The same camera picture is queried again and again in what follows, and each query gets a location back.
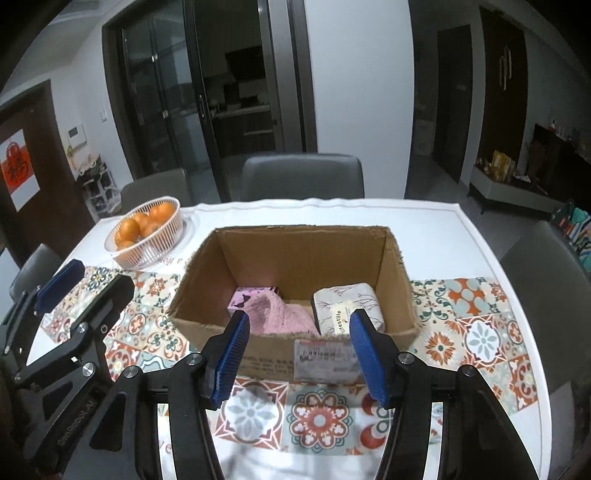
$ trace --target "dining table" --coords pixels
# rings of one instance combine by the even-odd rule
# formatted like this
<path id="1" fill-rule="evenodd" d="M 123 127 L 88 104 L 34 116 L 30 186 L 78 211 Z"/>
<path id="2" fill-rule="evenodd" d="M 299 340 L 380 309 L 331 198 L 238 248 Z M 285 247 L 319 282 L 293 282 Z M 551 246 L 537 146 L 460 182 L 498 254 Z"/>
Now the dining table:
<path id="1" fill-rule="evenodd" d="M 129 365 L 168 368 L 196 351 L 167 317 L 187 264 L 216 228 L 255 225 L 386 226 L 407 270 L 418 336 L 409 351 L 434 367 L 470 363 L 515 426 L 540 479 L 548 478 L 550 397 L 528 319 L 498 259 L 457 204 L 416 200 L 261 200 L 181 209 L 176 246 L 141 271 L 122 271 L 104 248 L 121 217 L 100 220 L 70 253 L 84 279 L 46 314 L 28 363 L 69 338 L 69 326 L 119 273 L 135 283 L 134 299 L 105 338 L 111 377 Z M 365 385 L 316 385 L 237 377 L 230 398 L 208 411 L 225 478 L 373 479 L 391 412 Z M 425 479 L 436 479 L 443 409 L 433 404 Z M 158 405 L 164 480 L 176 478 L 168 405 Z"/>

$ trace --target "pink box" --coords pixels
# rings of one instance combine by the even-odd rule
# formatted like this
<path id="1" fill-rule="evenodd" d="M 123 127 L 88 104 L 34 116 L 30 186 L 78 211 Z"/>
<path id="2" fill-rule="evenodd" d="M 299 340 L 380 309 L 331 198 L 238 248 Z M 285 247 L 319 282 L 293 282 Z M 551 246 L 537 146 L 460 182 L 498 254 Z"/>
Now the pink box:
<path id="1" fill-rule="evenodd" d="M 228 313 L 230 316 L 233 315 L 235 311 L 243 308 L 244 304 L 257 293 L 265 290 L 271 290 L 279 295 L 279 289 L 277 287 L 238 287 L 228 304 Z"/>

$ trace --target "fruit basket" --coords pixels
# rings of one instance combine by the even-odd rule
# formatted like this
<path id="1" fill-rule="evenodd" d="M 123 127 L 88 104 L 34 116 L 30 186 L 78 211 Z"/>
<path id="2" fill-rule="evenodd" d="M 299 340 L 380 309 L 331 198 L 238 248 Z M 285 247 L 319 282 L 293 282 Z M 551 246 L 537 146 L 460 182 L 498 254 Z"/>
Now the fruit basket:
<path id="1" fill-rule="evenodd" d="M 165 210 L 164 222 L 158 213 Z M 139 228 L 139 235 L 135 235 L 135 219 L 147 218 Z M 180 212 L 180 202 L 173 197 L 160 197 L 150 200 L 136 207 L 125 215 L 111 230 L 105 240 L 105 250 L 114 257 L 115 261 L 125 270 L 144 268 L 165 256 L 172 250 L 183 233 L 183 218 Z"/>

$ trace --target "patterned table runner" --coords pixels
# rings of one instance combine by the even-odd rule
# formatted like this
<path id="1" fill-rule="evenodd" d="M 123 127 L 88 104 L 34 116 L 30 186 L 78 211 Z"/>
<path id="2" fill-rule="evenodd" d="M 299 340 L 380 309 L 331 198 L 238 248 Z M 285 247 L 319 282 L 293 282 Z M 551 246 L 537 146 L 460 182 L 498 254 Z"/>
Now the patterned table runner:
<path id="1" fill-rule="evenodd" d="M 115 380 L 129 365 L 144 371 L 168 368 L 192 345 L 165 313 L 180 275 L 87 267 L 84 279 L 56 309 L 43 330 L 55 343 L 118 273 L 134 279 L 133 301 L 105 338 L 106 359 Z M 505 293 L 494 280 L 457 278 L 411 282 L 421 330 L 410 351 L 435 367 L 475 365 L 508 414 L 537 401 L 530 360 Z M 158 413 L 168 414 L 167 405 Z M 433 405 L 431 443 L 441 440 L 443 409 Z M 254 447 L 318 455 L 363 455 L 385 443 L 389 412 L 379 408 L 364 385 L 298 384 L 238 377 L 232 396 L 208 412 L 212 435 Z M 170 455 L 170 445 L 161 454 Z"/>

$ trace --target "white plastic basket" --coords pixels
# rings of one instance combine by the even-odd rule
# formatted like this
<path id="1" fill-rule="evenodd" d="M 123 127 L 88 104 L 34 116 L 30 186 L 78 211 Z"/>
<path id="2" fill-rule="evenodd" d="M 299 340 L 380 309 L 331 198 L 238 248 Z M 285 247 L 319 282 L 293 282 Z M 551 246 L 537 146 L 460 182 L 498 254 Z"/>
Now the white plastic basket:
<path id="1" fill-rule="evenodd" d="M 140 240 L 132 247 L 117 250 L 115 244 L 115 235 L 119 231 L 121 221 L 125 218 L 132 218 L 138 212 L 144 212 L 146 215 L 150 209 L 164 202 L 170 202 L 174 205 L 175 211 L 171 218 L 154 233 Z M 117 226 L 111 230 L 105 240 L 105 250 L 115 261 L 125 270 L 138 270 L 144 268 L 165 256 L 181 237 L 183 233 L 183 218 L 181 216 L 180 202 L 173 197 L 160 197 L 136 207 L 123 217 Z"/>

